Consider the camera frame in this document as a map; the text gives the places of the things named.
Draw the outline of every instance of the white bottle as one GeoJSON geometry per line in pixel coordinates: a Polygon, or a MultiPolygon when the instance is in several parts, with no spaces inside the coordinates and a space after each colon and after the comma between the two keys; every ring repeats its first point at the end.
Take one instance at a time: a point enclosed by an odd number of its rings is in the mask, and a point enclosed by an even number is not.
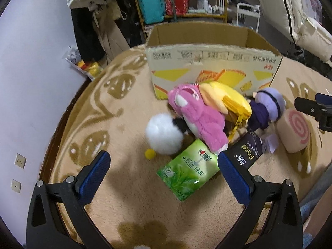
{"type": "Polygon", "coordinates": [[[197,0],[197,9],[203,9],[203,0],[197,0]]]}
{"type": "Polygon", "coordinates": [[[209,1],[208,0],[203,0],[203,9],[207,11],[207,8],[209,6],[209,1]]]}
{"type": "Polygon", "coordinates": [[[211,5],[208,5],[208,14],[211,14],[212,13],[212,6],[211,5]]]}

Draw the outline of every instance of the pink spiral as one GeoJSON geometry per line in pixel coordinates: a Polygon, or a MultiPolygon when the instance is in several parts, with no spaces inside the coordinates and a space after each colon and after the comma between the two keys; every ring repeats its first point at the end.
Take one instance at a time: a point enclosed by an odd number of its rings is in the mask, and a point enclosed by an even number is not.
{"type": "Polygon", "coordinates": [[[294,132],[301,138],[301,143],[305,144],[309,140],[309,127],[302,113],[292,110],[289,113],[289,123],[294,132]]]}

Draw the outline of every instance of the cardboard box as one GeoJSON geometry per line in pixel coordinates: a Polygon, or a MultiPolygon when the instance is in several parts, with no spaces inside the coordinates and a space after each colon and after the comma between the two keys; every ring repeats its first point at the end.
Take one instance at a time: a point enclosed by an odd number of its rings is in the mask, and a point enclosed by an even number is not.
{"type": "Polygon", "coordinates": [[[202,21],[155,26],[146,57],[158,99],[181,83],[212,80],[251,95],[270,85],[282,60],[252,29],[202,21]]]}

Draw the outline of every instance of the yellow strap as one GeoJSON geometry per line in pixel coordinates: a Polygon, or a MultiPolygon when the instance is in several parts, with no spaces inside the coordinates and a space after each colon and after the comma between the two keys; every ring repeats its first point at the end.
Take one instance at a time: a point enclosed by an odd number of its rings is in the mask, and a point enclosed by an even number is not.
{"type": "Polygon", "coordinates": [[[230,135],[228,136],[228,140],[231,141],[235,135],[236,130],[238,129],[238,127],[240,126],[240,124],[242,123],[243,117],[239,116],[237,118],[237,121],[235,123],[235,127],[233,128],[233,130],[230,132],[230,135]]]}

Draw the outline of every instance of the screw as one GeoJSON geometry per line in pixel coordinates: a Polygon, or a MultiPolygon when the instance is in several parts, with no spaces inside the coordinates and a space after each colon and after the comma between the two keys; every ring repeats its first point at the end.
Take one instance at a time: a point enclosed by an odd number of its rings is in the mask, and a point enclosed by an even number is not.
{"type": "Polygon", "coordinates": [[[287,180],[285,181],[285,183],[286,183],[288,186],[293,185],[293,182],[292,182],[290,179],[287,179],[287,180]]]}
{"type": "Polygon", "coordinates": [[[44,182],[43,182],[42,180],[40,180],[40,181],[38,181],[38,182],[36,183],[36,185],[37,185],[38,187],[41,187],[43,184],[44,184],[44,182]]]}
{"type": "Polygon", "coordinates": [[[69,176],[69,177],[67,177],[66,182],[71,184],[74,180],[75,180],[74,176],[69,176]]]}
{"type": "Polygon", "coordinates": [[[262,178],[261,176],[259,176],[259,175],[256,175],[256,176],[254,177],[254,180],[255,180],[256,182],[258,182],[258,183],[261,183],[261,182],[263,181],[263,178],[262,178]]]}

